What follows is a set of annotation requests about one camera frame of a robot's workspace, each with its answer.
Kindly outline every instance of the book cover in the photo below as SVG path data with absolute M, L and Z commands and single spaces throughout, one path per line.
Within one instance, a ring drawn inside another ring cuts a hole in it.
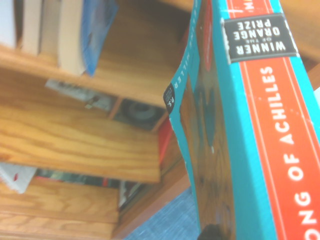
M 320 111 L 278 0 L 195 0 L 163 98 L 200 230 L 320 239 Z
M 0 44 L 12 49 L 17 46 L 14 0 L 0 1 Z
M 105 188 L 118 188 L 114 180 L 106 177 L 89 176 L 82 174 L 75 174 L 70 172 L 38 169 L 36 173 L 37 179 L 45 179 L 56 182 L 66 182 L 79 185 L 91 185 Z
M 5 184 L 19 194 L 23 194 L 37 168 L 32 166 L 21 166 L 9 163 L 0 163 L 0 178 Z
M 82 57 L 86 72 L 93 76 L 109 28 L 119 6 L 114 0 L 84 0 L 81 24 Z

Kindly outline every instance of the wooden shelf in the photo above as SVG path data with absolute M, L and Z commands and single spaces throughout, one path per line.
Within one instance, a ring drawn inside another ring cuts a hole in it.
M 143 183 L 160 181 L 158 135 L 0 69 L 0 161 Z
M 162 95 L 180 64 L 178 44 L 190 14 L 155 0 L 117 3 L 119 10 L 93 78 L 63 71 L 56 60 L 5 47 L 0 47 L 0 67 L 164 108 Z
M 0 184 L 0 236 L 108 240 L 117 221 L 117 189 L 33 179 L 17 194 Z

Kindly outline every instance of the book spine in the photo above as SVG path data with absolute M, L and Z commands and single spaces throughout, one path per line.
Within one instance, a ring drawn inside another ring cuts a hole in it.
M 245 96 L 238 111 L 248 112 L 255 138 L 246 150 L 257 150 L 260 164 L 252 155 L 247 161 L 257 172 L 262 168 L 273 217 L 273 224 L 264 226 L 276 236 L 268 239 L 319 239 L 319 122 L 311 118 L 319 108 L 279 1 L 218 2 L 225 55 L 233 84 L 240 86 L 235 95 Z M 251 184 L 259 185 L 251 174 Z M 265 200 L 257 201 L 268 211 Z M 258 214 L 263 222 L 265 212 Z

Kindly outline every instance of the blue carpet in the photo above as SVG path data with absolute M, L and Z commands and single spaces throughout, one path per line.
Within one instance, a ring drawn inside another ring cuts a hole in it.
M 188 188 L 124 240 L 196 240 L 198 235 L 195 202 Z

